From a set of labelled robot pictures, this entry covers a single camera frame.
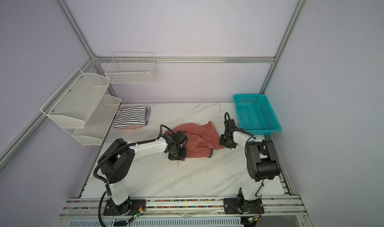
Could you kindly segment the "dusty red tank top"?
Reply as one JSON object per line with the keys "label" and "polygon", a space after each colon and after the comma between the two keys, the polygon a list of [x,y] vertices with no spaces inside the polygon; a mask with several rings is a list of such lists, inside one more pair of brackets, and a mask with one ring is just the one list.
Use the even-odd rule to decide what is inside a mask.
{"label": "dusty red tank top", "polygon": [[182,131],[188,137],[186,158],[210,158],[214,151],[225,148],[220,145],[220,136],[211,121],[205,125],[183,124],[173,131]]}

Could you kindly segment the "black white striped tank top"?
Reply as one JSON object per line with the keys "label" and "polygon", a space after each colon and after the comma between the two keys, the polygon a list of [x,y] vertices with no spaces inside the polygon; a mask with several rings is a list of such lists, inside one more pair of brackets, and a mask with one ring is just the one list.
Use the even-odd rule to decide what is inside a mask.
{"label": "black white striped tank top", "polygon": [[145,125],[146,106],[124,107],[118,110],[115,129],[135,130]]}

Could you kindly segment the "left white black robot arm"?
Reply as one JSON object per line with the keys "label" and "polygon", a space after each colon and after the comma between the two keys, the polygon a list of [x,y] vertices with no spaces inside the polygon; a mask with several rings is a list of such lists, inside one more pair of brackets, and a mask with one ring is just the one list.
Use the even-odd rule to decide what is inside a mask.
{"label": "left white black robot arm", "polygon": [[139,142],[119,138],[98,159],[93,176],[104,183],[108,197],[119,207],[130,198],[126,176],[135,157],[165,153],[170,161],[182,161],[187,157],[187,143],[182,131]]}

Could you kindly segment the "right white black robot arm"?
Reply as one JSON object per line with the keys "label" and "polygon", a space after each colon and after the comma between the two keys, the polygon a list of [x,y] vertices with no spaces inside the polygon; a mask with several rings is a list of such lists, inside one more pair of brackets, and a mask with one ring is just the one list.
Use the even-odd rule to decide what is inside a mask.
{"label": "right white black robot arm", "polygon": [[225,131],[220,136],[220,146],[228,149],[243,148],[250,176],[234,199],[240,213],[262,207],[262,190],[281,173],[277,151],[272,140],[257,140],[255,135],[236,126],[234,119],[224,120]]}

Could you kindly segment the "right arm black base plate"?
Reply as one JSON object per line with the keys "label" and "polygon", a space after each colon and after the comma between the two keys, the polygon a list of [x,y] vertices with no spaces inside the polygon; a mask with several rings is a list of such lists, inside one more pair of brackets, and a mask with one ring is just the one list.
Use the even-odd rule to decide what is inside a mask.
{"label": "right arm black base plate", "polygon": [[224,198],[225,214],[264,214],[264,206],[261,199],[247,201],[238,198]]}

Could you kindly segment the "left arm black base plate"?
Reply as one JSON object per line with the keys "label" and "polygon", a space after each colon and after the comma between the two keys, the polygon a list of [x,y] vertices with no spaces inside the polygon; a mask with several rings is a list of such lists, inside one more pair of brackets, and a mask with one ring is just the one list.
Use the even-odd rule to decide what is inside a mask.
{"label": "left arm black base plate", "polygon": [[134,216],[145,210],[145,199],[128,198],[121,205],[115,204],[112,198],[108,198],[103,212],[104,216]]}

